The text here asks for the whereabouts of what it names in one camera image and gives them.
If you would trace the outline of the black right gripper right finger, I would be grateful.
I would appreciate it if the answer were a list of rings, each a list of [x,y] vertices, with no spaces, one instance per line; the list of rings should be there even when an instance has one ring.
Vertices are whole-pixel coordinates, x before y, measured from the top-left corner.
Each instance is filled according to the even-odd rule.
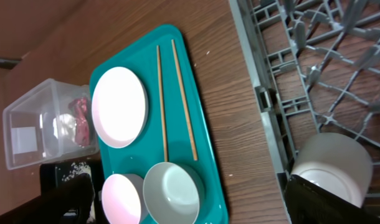
[[[292,224],[380,224],[380,218],[308,180],[291,175],[284,201]]]

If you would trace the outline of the white cup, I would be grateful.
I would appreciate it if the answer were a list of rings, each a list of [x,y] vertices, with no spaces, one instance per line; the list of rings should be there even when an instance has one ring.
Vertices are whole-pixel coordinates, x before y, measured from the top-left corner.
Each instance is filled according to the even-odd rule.
[[[291,174],[360,208],[373,176],[373,162],[356,140],[338,133],[319,133],[306,141]]]

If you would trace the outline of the red foil wrapper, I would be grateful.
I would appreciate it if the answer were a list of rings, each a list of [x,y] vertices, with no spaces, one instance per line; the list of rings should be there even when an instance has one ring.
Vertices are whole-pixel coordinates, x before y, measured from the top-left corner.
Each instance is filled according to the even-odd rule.
[[[82,147],[89,146],[88,98],[83,96],[74,99],[69,103],[69,110],[75,118],[75,142]]]

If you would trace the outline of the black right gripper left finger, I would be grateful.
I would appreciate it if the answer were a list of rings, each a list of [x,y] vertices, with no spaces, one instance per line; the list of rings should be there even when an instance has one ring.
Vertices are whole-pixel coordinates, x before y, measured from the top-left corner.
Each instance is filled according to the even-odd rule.
[[[0,215],[0,224],[59,223],[72,208],[78,210],[76,223],[86,223],[95,198],[92,179],[80,174],[27,203]]]

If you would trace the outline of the pink small bowl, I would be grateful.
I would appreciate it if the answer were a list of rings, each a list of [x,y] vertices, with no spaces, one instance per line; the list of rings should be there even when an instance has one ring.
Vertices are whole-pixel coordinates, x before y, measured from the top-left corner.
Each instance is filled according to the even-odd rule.
[[[139,224],[148,211],[143,178],[136,174],[112,174],[102,187],[102,208],[109,223]]]

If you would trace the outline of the white tissue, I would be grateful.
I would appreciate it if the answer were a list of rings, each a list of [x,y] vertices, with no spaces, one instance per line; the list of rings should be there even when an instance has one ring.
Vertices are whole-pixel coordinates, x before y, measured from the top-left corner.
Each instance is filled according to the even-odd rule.
[[[76,119],[68,113],[61,114],[53,119],[54,136],[75,141]]]

